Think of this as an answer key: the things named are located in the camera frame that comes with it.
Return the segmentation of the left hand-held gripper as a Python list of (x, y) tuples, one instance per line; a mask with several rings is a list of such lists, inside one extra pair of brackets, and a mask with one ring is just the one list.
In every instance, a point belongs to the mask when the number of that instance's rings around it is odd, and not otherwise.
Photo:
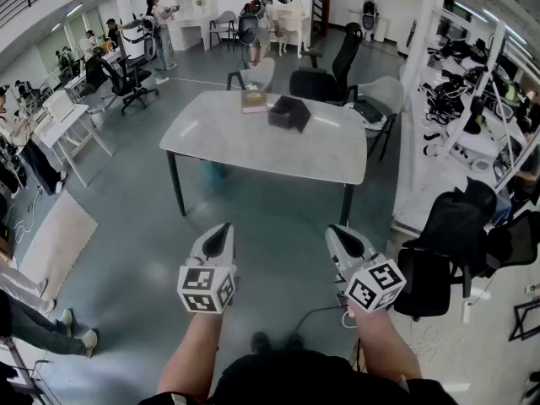
[(223, 223), (193, 243), (180, 268), (177, 293), (191, 313), (221, 314), (236, 291), (235, 274), (235, 229)]

